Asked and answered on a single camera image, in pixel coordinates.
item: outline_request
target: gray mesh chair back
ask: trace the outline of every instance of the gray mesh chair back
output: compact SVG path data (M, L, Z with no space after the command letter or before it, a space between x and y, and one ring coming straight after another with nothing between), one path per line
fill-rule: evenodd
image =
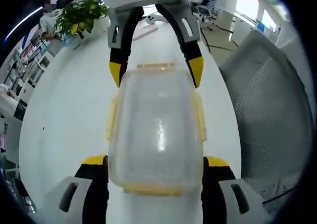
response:
M313 138L311 109L295 69L283 52L254 30L220 71L238 122L241 178L264 200L292 189ZM264 207L272 213L285 198Z

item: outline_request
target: cable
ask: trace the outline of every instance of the cable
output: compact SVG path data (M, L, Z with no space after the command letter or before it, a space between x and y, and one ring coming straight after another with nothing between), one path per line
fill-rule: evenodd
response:
M211 51L210 51L210 46L209 46L208 41L207 41L207 39L206 39L206 37L205 37L203 31L202 31L202 28L200 28L200 32L202 33L202 36L204 37L204 39L205 39L205 41L206 41L206 44L207 44L209 53L211 53Z
M234 50L228 49L226 47L219 47L219 46L214 46L214 45L210 45L209 47L215 47L215 48L223 49L223 50L226 50L226 51L234 52Z
M221 28L221 27L219 27L218 25L216 25L216 27L219 28L219 29L222 30L222 31L233 33L233 31L230 31L230 30Z
M274 200L276 200L276 199L279 199L279 198L283 197L284 195L286 195L286 194L290 193L291 191L293 191L294 188L295 188L295 187L293 187L293 188L291 188L291 189L285 191L284 193L282 193L282 194L280 194L280 195L278 195L278 196L276 196L276 197L274 197L274 198L268 199L268 200L262 202L262 204L264 205L264 204L266 204L266 203L270 203L270 202L272 202L272 201L274 201Z

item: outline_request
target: white desk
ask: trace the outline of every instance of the white desk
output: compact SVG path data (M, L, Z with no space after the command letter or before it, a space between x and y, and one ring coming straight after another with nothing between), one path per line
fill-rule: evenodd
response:
M240 177L240 141L229 93L206 46L203 42L199 46L205 58L198 89L208 133L204 154L227 160L236 177ZM118 92L108 62L106 35L74 51L65 48L56 55L34 90L21 129L19 159L22 181L38 207L43 204L43 196L66 176L73 176L83 160L108 153L106 118L111 99ZM176 62L187 69L169 24L132 43L128 69L155 62ZM124 194L111 181L108 188L109 224L129 220L131 203L133 220L141 218L137 215L147 215L151 217L148 223L163 223L162 218L176 215L172 217L175 223L202 223L201 190L190 197L165 199ZM191 217L177 214L185 206Z

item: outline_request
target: green plant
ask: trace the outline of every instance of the green plant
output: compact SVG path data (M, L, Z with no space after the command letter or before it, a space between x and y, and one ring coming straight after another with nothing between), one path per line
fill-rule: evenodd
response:
M108 7L100 4L101 0L82 0L68 4L57 17L55 28L62 36L66 33L78 34L84 38L82 32L91 33L94 20L107 15Z

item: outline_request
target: clear plastic container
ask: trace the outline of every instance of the clear plastic container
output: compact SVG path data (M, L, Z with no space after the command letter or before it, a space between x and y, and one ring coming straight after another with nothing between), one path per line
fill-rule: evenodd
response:
M111 181L125 191L181 195L202 183L203 148L188 71L156 66L124 75L108 164Z

